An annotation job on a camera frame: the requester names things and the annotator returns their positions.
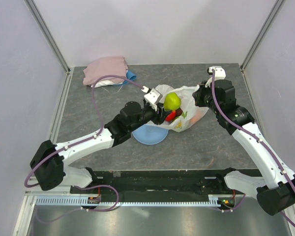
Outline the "red apple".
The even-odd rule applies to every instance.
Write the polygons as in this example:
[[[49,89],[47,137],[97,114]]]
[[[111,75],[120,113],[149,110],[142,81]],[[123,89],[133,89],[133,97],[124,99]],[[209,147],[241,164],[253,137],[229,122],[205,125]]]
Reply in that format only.
[[[166,122],[172,122],[177,116],[176,110],[172,111],[166,118]]]

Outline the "orange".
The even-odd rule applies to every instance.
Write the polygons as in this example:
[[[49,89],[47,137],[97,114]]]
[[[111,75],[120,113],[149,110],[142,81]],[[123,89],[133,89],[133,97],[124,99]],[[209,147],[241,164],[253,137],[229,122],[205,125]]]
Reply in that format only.
[[[203,117],[202,112],[196,112],[196,114],[189,120],[190,125],[194,125]]]

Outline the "white plastic bag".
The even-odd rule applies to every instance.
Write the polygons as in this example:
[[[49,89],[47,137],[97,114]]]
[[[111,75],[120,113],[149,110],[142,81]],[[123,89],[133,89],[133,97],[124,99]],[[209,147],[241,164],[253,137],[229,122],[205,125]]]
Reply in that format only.
[[[172,122],[164,122],[161,125],[155,125],[152,121],[148,122],[149,125],[158,126],[175,132],[182,132],[187,130],[192,125],[189,124],[189,120],[196,114],[196,112],[202,112],[203,116],[207,113],[208,107],[197,107],[195,106],[195,100],[192,93],[199,89],[199,85],[194,87],[182,86],[174,89],[169,85],[157,85],[156,90],[159,91],[163,98],[160,100],[164,101],[165,96],[168,93],[175,92],[181,99],[182,115],[175,118]]]

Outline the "green pear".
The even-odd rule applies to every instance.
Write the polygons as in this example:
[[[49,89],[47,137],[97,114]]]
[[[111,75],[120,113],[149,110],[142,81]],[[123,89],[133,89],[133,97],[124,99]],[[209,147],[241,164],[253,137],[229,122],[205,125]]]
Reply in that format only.
[[[168,93],[164,100],[164,109],[175,111],[181,106],[181,99],[175,92]]]

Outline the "passion fruit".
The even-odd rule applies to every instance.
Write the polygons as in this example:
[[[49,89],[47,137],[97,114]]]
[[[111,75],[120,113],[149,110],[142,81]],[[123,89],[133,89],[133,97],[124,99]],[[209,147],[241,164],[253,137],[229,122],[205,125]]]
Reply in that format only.
[[[181,116],[183,113],[182,109],[177,109],[177,110],[175,110],[175,112],[176,112],[176,117]]]

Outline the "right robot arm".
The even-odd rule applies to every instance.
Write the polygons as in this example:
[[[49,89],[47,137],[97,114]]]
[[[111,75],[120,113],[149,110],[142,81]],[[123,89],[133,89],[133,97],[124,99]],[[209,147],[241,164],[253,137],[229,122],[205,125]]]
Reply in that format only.
[[[245,149],[261,177],[251,177],[231,169],[215,181],[216,190],[237,190],[256,199],[269,215],[275,215],[295,204],[295,172],[275,153],[265,140],[249,111],[238,105],[231,81],[206,81],[192,94],[197,107],[212,110],[217,122]]]

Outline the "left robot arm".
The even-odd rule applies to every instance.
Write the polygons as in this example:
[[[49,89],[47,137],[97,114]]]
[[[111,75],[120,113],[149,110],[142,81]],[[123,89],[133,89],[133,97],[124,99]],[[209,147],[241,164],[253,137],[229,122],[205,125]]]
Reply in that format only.
[[[42,142],[30,162],[31,174],[43,191],[67,183],[94,193],[98,181],[92,177],[91,170],[71,168],[70,164],[91,153],[124,143],[131,138],[133,131],[150,121],[162,124],[169,114],[162,103],[152,106],[146,102],[141,106],[138,102],[128,102],[103,129],[64,143]]]

